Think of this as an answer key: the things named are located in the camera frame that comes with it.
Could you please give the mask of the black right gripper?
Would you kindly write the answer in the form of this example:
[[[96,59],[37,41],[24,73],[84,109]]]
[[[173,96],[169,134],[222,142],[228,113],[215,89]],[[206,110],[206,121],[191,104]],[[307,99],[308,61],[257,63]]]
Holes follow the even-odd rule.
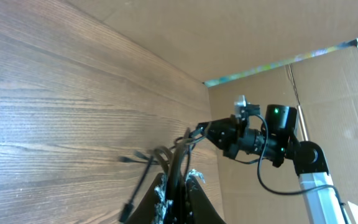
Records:
[[[223,156],[235,159],[239,152],[238,140],[244,136],[244,131],[249,127],[248,118],[218,119],[199,123],[193,131],[193,137],[204,137],[223,151]]]

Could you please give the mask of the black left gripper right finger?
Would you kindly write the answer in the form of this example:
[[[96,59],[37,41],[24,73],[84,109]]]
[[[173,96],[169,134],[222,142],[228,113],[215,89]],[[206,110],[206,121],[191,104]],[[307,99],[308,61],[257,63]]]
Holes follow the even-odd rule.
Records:
[[[225,224],[226,222],[220,217],[213,207],[213,204],[209,201],[197,178],[205,183],[203,174],[192,169],[185,180],[187,194],[186,206],[189,209],[186,223]]]

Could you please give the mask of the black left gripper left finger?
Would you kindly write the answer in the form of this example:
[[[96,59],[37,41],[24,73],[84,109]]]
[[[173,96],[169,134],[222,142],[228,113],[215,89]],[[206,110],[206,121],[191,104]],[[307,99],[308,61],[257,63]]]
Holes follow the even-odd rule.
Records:
[[[159,173],[155,177],[152,185],[145,193],[138,207],[132,212],[125,224],[151,224],[165,223],[167,209],[170,206],[165,201],[165,189],[167,185],[167,176]]]

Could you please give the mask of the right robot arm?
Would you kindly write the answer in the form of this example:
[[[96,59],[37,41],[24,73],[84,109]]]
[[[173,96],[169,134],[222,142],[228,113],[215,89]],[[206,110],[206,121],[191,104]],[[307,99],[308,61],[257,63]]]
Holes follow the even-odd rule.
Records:
[[[236,103],[235,114],[228,118],[199,123],[195,133],[202,134],[223,156],[236,160],[239,151],[254,154],[257,178],[261,179],[264,160],[280,167],[293,162],[300,190],[279,192],[261,182],[270,193],[282,196],[302,195],[311,223],[349,223],[345,204],[334,186],[322,148],[312,141],[297,138],[298,110],[283,105],[268,105],[265,116],[260,106]]]

